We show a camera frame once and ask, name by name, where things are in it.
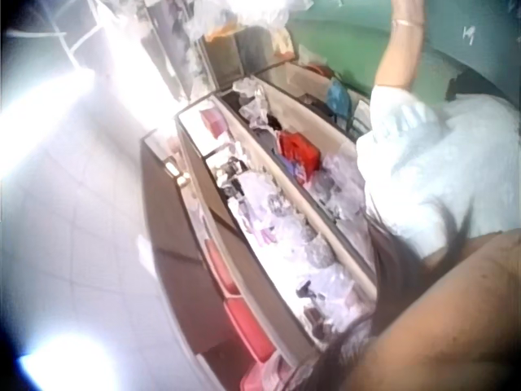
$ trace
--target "woman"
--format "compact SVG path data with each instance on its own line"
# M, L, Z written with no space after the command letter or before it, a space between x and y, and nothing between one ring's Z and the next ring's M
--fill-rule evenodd
M433 109L409 92L423 7L393 0L373 131L357 143L376 308L288 388L521 389L512 376L521 347L519 113L484 95Z

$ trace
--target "skin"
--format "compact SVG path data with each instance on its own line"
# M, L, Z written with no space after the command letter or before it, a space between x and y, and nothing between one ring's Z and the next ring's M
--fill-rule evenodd
M409 90L422 51L423 0L393 0L397 25L375 84ZM434 265L443 251L426 261ZM497 389L521 346L521 231L469 240L461 263L373 340L344 389Z

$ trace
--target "shirt sleeve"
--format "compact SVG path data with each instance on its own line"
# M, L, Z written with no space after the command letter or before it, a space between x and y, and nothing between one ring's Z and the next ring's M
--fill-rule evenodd
M435 110L398 88L376 86L370 115L373 130L357 141L358 168L366 182L389 178L444 133Z

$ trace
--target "white shirt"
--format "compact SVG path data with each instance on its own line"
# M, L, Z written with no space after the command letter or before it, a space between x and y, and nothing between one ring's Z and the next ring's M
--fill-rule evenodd
M471 237L521 227L519 112L487 95L430 108L407 91L375 87L373 130L357 142L368 212L426 257L446 245L436 202Z

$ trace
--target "bracelet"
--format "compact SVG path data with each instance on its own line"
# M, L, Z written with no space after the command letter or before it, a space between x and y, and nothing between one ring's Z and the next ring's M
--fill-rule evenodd
M423 23L415 23L411 22L405 19L393 19L392 20L392 27L396 28L397 26L407 26L407 27L415 27L417 29L423 29Z

